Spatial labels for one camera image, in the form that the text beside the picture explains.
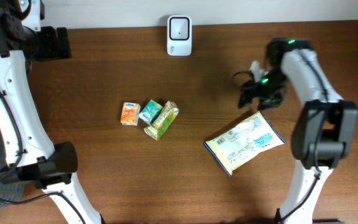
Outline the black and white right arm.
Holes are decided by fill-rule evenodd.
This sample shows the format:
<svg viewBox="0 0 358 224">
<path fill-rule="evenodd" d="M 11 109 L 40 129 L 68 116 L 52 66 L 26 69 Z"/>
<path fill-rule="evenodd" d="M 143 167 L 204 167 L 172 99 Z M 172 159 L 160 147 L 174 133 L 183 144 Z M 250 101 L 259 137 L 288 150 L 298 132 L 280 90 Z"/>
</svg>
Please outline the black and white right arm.
<svg viewBox="0 0 358 224">
<path fill-rule="evenodd" d="M 328 177 L 351 150 L 358 108 L 332 87 L 310 41 L 274 38 L 266 46 L 264 67 L 248 70 L 238 107 L 259 100 L 258 110 L 279 107 L 282 90 L 291 83 L 301 113 L 291 134 L 295 171 L 284 203 L 271 223 L 312 223 Z"/>
</svg>

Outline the orange tissue pack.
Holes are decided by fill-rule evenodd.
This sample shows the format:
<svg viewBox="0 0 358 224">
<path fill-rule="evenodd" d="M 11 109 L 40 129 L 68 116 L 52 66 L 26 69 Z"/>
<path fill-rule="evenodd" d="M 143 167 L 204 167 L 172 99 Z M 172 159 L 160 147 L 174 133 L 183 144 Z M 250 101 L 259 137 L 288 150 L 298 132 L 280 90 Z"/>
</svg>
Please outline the orange tissue pack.
<svg viewBox="0 0 358 224">
<path fill-rule="evenodd" d="M 137 126 L 139 120 L 140 104 L 124 102 L 121 113 L 121 124 Z"/>
</svg>

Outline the teal tissue pack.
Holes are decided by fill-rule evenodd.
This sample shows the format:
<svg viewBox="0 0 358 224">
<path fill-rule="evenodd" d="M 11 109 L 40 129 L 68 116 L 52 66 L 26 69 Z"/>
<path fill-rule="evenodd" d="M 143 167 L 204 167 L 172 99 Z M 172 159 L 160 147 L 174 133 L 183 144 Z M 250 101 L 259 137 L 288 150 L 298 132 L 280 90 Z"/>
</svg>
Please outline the teal tissue pack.
<svg viewBox="0 0 358 224">
<path fill-rule="evenodd" d="M 148 125 L 152 124 L 153 121 L 157 118 L 163 106 L 157 103 L 154 100 L 150 100 L 144 109 L 139 113 L 139 118 L 147 123 Z"/>
</svg>

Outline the green yellow drink carton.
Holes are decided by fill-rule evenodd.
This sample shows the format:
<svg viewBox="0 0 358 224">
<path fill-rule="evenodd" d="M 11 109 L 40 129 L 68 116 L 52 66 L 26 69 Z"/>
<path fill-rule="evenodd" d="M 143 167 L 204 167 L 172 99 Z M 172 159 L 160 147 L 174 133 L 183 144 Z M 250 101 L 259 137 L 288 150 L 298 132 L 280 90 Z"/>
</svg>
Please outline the green yellow drink carton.
<svg viewBox="0 0 358 224">
<path fill-rule="evenodd" d="M 173 123 L 179 111 L 176 103 L 167 101 L 154 122 L 144 128 L 145 133 L 158 141 Z"/>
</svg>

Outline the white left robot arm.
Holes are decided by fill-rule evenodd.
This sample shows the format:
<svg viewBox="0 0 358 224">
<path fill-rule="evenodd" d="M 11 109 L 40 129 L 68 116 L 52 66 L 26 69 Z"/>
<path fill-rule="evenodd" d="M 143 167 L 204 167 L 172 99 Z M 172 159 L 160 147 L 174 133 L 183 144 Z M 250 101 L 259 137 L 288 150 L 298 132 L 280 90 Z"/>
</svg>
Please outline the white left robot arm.
<svg viewBox="0 0 358 224">
<path fill-rule="evenodd" d="M 34 61 L 71 57 L 67 29 L 41 26 L 42 1 L 0 1 L 0 133 L 5 166 L 0 205 L 21 205 L 4 186 L 31 183 L 51 198 L 68 223 L 102 223 L 78 179 L 74 145 L 54 144 L 39 118 L 28 73 Z"/>
</svg>

